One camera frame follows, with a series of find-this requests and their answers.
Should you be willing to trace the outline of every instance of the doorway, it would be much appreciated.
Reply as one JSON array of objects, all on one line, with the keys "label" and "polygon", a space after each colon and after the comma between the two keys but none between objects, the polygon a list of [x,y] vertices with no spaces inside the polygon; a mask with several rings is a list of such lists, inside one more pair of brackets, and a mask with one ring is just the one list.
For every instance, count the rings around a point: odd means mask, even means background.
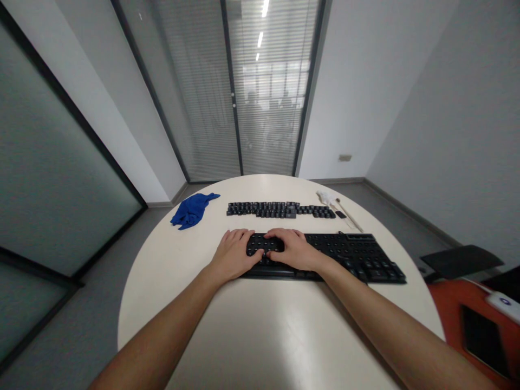
[{"label": "doorway", "polygon": [[324,0],[112,0],[190,184],[294,176]]}]

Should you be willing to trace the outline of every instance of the white device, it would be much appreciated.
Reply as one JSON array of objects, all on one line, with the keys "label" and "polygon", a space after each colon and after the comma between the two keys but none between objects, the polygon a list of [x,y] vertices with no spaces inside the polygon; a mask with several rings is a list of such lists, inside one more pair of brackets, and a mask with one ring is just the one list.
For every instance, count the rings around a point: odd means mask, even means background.
[{"label": "white device", "polygon": [[498,291],[494,291],[488,295],[486,301],[503,315],[511,318],[520,325],[520,303]]}]

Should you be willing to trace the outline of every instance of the gray carpet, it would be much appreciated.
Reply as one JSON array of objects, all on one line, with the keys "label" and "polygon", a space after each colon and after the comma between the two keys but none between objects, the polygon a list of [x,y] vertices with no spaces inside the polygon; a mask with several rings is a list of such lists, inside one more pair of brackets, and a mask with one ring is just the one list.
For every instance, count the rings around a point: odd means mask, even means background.
[{"label": "gray carpet", "polygon": [[[204,185],[189,186],[183,198]],[[379,219],[417,265],[419,256],[449,248],[364,184],[329,185]],[[117,352],[119,306],[146,237],[169,208],[149,209],[84,278],[81,289],[0,378],[1,389],[83,390]]]}]

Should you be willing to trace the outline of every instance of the blue microfiber towel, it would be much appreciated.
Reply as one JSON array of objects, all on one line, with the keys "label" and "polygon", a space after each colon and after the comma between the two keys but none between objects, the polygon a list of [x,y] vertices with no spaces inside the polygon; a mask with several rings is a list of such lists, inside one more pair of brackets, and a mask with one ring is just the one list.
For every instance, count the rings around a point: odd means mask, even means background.
[{"label": "blue microfiber towel", "polygon": [[218,198],[219,196],[219,194],[212,192],[209,195],[195,194],[184,199],[170,222],[173,226],[182,225],[179,230],[197,225],[204,216],[204,209],[210,200]]}]

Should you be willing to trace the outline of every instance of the keyboard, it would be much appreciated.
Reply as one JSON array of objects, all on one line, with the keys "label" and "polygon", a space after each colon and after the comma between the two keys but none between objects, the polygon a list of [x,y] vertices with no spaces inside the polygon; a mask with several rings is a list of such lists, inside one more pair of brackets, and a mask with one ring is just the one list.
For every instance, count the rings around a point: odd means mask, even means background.
[{"label": "keyboard", "polygon": [[227,216],[254,214],[258,218],[314,218],[334,219],[336,214],[328,206],[301,206],[298,202],[233,202],[227,204]]},{"label": "keyboard", "polygon": [[[268,251],[283,252],[283,241],[274,237],[265,239],[264,233],[255,233],[248,241],[246,252],[252,256],[264,249],[262,260],[241,277],[261,279],[291,279],[322,281],[315,272],[301,271],[267,258]],[[307,242],[318,251],[340,263],[364,283],[406,284],[406,276],[398,265],[388,259],[371,234],[305,234]]]}]

